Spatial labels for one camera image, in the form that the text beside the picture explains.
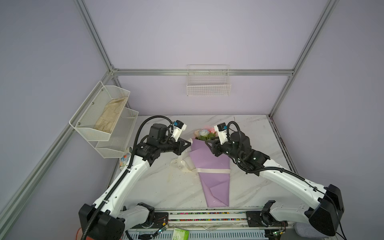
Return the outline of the white blue fake flower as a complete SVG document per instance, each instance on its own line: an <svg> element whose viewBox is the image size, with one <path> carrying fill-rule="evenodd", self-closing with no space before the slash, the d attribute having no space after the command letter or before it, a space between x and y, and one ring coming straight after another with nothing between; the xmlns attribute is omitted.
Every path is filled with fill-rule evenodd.
<svg viewBox="0 0 384 240"><path fill-rule="evenodd" d="M200 130L199 131L199 137L207 139L207 138L209 138L210 133L211 132L209 130L206 130L206 129Z"/></svg>

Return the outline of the cream ribbon strip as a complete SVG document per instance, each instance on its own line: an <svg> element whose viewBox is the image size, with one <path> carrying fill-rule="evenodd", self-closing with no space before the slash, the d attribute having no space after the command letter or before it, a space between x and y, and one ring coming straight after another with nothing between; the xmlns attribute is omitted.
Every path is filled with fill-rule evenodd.
<svg viewBox="0 0 384 240"><path fill-rule="evenodd" d="M230 174L230 169L204 169L191 167L185 160L173 159L170 163L171 167L181 170L185 173L206 173L206 174Z"/></svg>

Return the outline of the purple pink wrapping paper sheet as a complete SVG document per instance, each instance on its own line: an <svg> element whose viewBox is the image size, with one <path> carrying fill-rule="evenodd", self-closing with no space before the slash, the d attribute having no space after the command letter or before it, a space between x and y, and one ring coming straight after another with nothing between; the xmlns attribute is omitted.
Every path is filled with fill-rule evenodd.
<svg viewBox="0 0 384 240"><path fill-rule="evenodd" d="M230 158L226 155L216 157L201 140L193 140L189 157L199 174L207 207L228 207L230 205Z"/></svg>

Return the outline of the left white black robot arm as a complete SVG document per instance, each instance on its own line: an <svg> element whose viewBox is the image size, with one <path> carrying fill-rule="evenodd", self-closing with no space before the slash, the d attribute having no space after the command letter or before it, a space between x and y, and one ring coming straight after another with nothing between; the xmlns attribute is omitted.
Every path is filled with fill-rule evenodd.
<svg viewBox="0 0 384 240"><path fill-rule="evenodd" d="M84 204L79 211L82 239L119 240L123 233L135 226L149 228L154 224L155 209L145 203L127 209L125 201L141 176L162 153L180 156L191 142L180 137L187 126L180 120L169 125L153 124L150 132L139 139L144 125L156 116L149 117L140 125L136 134L131 158L118 178L92 205Z"/></svg>

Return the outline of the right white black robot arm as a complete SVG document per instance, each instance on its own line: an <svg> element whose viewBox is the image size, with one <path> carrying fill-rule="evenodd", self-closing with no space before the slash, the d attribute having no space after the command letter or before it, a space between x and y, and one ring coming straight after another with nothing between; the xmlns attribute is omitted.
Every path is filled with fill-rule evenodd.
<svg viewBox="0 0 384 240"><path fill-rule="evenodd" d="M270 180L300 198L304 206L296 209L278 207L276 201L266 203L263 224L270 220L310 224L323 235L333 237L341 229L345 208L341 190L335 185L327 187L314 183L279 165L268 155L252 149L250 139L242 132L207 140L212 154L228 156L242 171Z"/></svg>

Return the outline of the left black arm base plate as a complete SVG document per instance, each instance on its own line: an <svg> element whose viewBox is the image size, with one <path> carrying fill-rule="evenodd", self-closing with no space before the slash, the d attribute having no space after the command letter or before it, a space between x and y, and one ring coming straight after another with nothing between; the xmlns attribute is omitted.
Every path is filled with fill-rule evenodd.
<svg viewBox="0 0 384 240"><path fill-rule="evenodd" d="M163 226L163 224L167 224L168 221L168 212L155 212L153 219L148 223L142 224L142 227L146 229L159 229Z"/></svg>

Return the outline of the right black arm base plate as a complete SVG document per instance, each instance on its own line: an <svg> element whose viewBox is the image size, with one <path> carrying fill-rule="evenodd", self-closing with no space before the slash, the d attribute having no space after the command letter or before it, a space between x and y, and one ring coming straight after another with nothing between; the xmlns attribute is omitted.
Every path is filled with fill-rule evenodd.
<svg viewBox="0 0 384 240"><path fill-rule="evenodd" d="M249 227L286 227L287 221L277 221L270 213L261 211L247 211L246 219Z"/></svg>

